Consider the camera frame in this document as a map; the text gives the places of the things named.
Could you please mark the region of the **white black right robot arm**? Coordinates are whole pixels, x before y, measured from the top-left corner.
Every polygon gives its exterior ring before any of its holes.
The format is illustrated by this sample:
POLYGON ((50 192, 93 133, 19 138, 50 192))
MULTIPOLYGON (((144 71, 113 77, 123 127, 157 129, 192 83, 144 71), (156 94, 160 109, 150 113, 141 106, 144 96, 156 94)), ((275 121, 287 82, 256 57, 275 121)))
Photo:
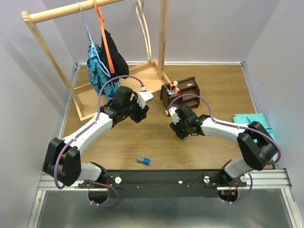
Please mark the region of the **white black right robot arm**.
POLYGON ((233 124, 210 115, 197 116, 186 104, 169 108, 167 114, 172 118, 170 128, 182 140, 189 135, 214 136, 238 145, 241 156, 228 161, 216 174, 221 186, 231 185, 248 171, 263 170, 278 153, 275 141, 259 122, 233 124))

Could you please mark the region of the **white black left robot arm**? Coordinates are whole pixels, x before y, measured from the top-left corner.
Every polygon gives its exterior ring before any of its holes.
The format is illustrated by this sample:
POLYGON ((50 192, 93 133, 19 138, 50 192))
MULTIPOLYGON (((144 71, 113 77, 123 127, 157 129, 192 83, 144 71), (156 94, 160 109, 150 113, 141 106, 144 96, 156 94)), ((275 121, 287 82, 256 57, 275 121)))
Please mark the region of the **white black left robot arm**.
POLYGON ((152 99, 149 91, 137 93, 129 87, 119 87, 114 99, 101 106, 85 125, 64 139, 50 141, 43 172, 53 177, 56 185, 71 186, 80 180, 89 181, 96 188, 102 187, 105 168, 94 162, 81 162, 81 155, 102 134, 126 118, 135 123, 145 119, 149 110, 147 103, 152 99))

